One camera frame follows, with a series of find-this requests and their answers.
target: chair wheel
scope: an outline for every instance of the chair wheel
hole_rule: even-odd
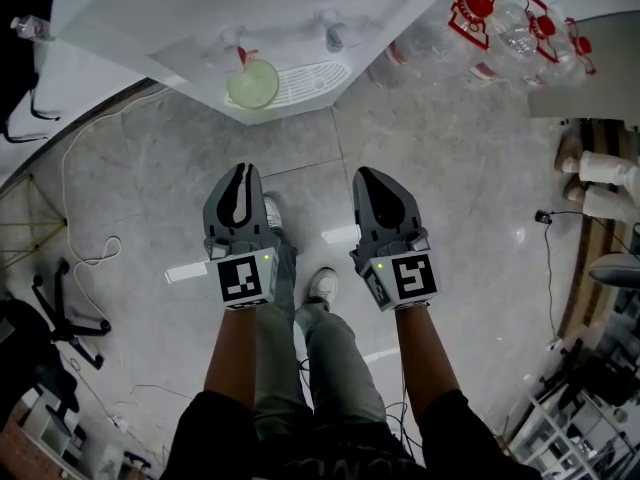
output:
[[[58,272],[60,272],[63,276],[69,273],[69,264],[67,260],[64,258],[60,260],[60,265],[58,266]]]

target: gray pants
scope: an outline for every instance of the gray pants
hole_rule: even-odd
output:
[[[296,251],[283,240],[278,256],[275,301],[257,310],[254,422],[258,438],[386,422],[384,402],[356,348],[353,331],[342,318],[327,311],[322,299],[310,298],[296,311]],[[307,344],[315,412],[302,393],[293,345],[294,320]]]

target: office chair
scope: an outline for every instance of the office chair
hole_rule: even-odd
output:
[[[69,264],[63,259],[60,261],[60,266],[55,273],[54,278],[54,307],[47,302],[44,296],[38,289],[42,286],[44,280],[42,276],[35,276],[33,278],[33,286],[31,287],[33,293],[38,298],[42,309],[51,320],[53,324],[53,332],[51,333],[51,340],[66,341],[76,351],[91,364],[96,370],[102,368],[104,364],[104,358],[101,355],[96,355],[95,358],[91,357],[89,352],[80,344],[78,336],[105,336],[111,332],[111,324],[107,320],[100,322],[100,329],[91,327],[83,327],[80,325],[74,325],[69,319],[66,318],[64,313],[64,292],[62,289],[62,278],[69,272]]]
[[[62,366],[60,353],[51,342],[44,318],[26,302],[0,302],[0,432],[13,407],[31,388],[46,388],[60,400],[58,409],[47,406],[53,422],[67,436],[67,411],[80,410],[75,390],[78,381]]]

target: marble floor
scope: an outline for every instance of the marble floor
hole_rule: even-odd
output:
[[[91,342],[106,358],[101,371],[79,360],[83,378],[161,463],[189,400],[134,386],[194,396],[221,319],[208,286],[167,284],[164,273],[204,259],[204,201],[228,169],[251,162],[299,248],[297,300],[317,268],[336,269],[341,285],[332,309],[354,329],[384,400],[400,401],[393,315],[378,311],[348,255],[357,241],[351,179],[368,165],[418,201],[442,282],[431,314],[471,406],[501,430],[552,337],[544,226],[533,215],[563,206],[564,180],[552,165],[563,131],[558,121],[530,119],[526,98],[506,87],[472,91],[452,80],[387,90],[362,76],[332,108],[256,127],[173,91],[97,123],[67,159],[71,239],[81,255],[95,257],[115,235],[122,253],[78,271],[114,328]],[[58,208],[60,162],[72,139],[32,168]],[[556,322],[578,246],[580,222],[570,217],[549,231]],[[60,256],[71,259],[64,235],[13,267],[8,286],[28,299],[33,272],[51,270]],[[65,288],[74,311],[92,315],[71,276]],[[92,394],[79,389],[92,421],[113,431]]]

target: white sneaker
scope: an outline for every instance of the white sneaker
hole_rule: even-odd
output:
[[[320,297],[329,304],[338,293],[338,274],[332,268],[324,267],[318,270],[309,285],[309,297]]]
[[[271,196],[264,196],[264,206],[267,209],[267,224],[269,224],[269,227],[282,229],[282,215],[276,200]]]

